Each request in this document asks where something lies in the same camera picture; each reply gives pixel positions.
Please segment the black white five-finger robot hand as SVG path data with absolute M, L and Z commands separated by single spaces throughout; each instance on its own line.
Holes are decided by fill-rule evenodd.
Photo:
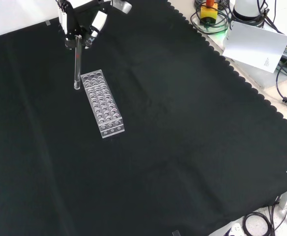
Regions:
M 93 41 L 102 31 L 110 8 L 114 7 L 128 14 L 132 9 L 131 3 L 126 0 L 91 0 L 74 8 L 68 0 L 57 0 L 60 33 L 68 49 L 76 47 L 76 37 L 81 37 L 81 44 L 85 48 L 91 47 Z M 93 17 L 88 28 L 80 25 L 76 13 L 85 10 L 93 11 Z

